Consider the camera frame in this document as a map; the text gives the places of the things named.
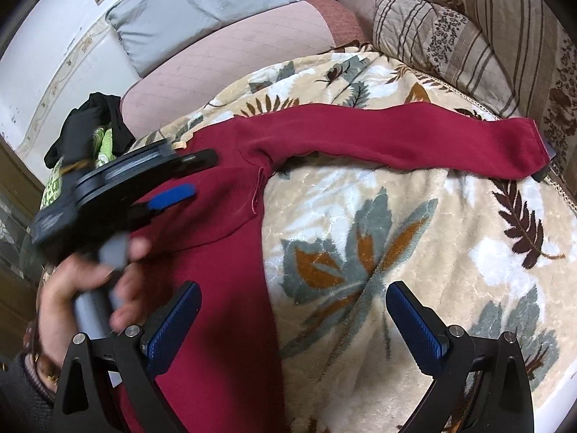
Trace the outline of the person's left hand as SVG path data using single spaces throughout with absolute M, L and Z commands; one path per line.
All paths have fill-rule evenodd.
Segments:
M 110 327 L 115 332 L 124 331 L 131 324 L 141 324 L 146 318 L 144 274 L 139 261 L 151 250 L 151 243 L 144 237 L 130 240 L 130 264 L 114 287 L 121 306 L 110 316 Z M 77 294 L 91 291 L 107 284 L 113 269 L 110 266 L 72 254 L 59 264 L 44 285 L 40 294 L 38 329 L 42 353 L 61 367 L 67 348 L 75 334 L 77 323 L 73 300 Z

